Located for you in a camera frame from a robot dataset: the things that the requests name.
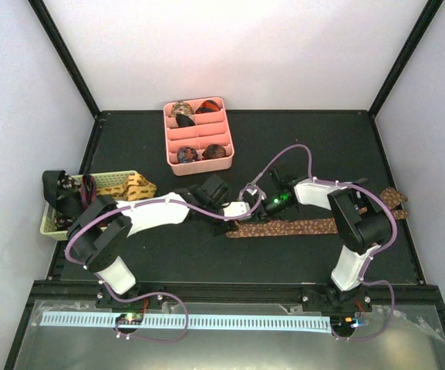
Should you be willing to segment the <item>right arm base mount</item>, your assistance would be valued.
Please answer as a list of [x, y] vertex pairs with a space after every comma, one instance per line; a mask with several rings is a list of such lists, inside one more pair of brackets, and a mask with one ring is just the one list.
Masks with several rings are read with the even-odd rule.
[[362, 314], [370, 313], [372, 305], [362, 286], [351, 291], [340, 291], [333, 283], [312, 285], [302, 290], [304, 311], [319, 312], [330, 318], [332, 330], [350, 339], [367, 320]]

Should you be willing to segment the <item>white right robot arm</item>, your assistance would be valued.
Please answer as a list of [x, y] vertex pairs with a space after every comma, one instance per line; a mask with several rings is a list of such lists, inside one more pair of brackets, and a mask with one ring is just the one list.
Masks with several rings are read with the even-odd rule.
[[364, 278], [374, 256], [396, 239], [396, 219], [371, 183], [361, 179], [352, 183], [319, 180], [315, 177], [289, 177], [271, 171], [278, 192], [260, 201], [253, 220], [266, 221], [295, 205], [319, 207], [332, 212], [332, 219], [311, 226], [313, 231], [334, 227], [342, 240], [337, 265], [331, 273], [335, 286], [325, 299], [330, 308], [345, 310], [354, 301], [353, 289]]

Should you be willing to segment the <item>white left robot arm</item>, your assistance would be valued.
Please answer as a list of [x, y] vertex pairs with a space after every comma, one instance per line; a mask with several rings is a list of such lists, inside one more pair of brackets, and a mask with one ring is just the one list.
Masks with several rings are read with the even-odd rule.
[[125, 308], [140, 301], [141, 290], [120, 256], [120, 247], [131, 235], [155, 227], [205, 219], [222, 223], [237, 220], [250, 210], [244, 201], [226, 200], [228, 185], [219, 176], [147, 200], [114, 200], [99, 196], [68, 229], [72, 243], [67, 256], [94, 273], [113, 290]]

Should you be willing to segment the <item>brown floral necktie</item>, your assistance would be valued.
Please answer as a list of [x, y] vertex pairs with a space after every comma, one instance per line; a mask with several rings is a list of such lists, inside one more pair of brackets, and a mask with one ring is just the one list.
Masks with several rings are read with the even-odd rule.
[[[392, 211], [396, 220], [407, 217], [405, 210], [399, 206], [408, 201], [408, 198], [398, 190], [388, 187], [381, 194], [380, 199]], [[248, 237], [282, 237], [293, 235], [330, 235], [338, 234], [335, 221], [332, 218], [314, 220], [271, 220], [262, 224], [237, 224], [237, 230], [228, 231], [225, 236], [229, 238]]]

